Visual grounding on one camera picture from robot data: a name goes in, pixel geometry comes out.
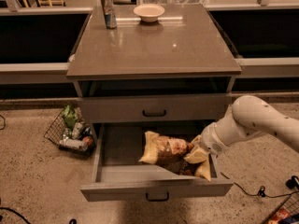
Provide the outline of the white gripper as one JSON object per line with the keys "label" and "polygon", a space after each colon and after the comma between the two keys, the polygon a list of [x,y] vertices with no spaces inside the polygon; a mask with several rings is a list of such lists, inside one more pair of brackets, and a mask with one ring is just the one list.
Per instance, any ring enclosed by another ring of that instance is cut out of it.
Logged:
{"label": "white gripper", "polygon": [[184,157],[184,160],[188,163],[196,164],[206,161],[209,152],[212,155],[220,155],[225,152],[229,146],[221,140],[221,136],[219,135],[219,131],[223,130],[224,128],[218,122],[212,122],[207,125],[201,135],[198,134],[192,140],[192,144],[201,143],[201,147],[195,146],[192,151]]}

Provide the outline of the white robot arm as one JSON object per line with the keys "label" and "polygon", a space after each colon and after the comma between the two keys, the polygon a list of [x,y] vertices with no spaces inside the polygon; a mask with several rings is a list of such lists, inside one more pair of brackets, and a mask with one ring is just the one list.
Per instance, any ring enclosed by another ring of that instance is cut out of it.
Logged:
{"label": "white robot arm", "polygon": [[251,95],[237,98],[222,119],[212,122],[192,142],[193,150],[184,157],[191,164],[219,155],[231,145],[268,133],[299,152],[299,120],[278,112],[264,100]]}

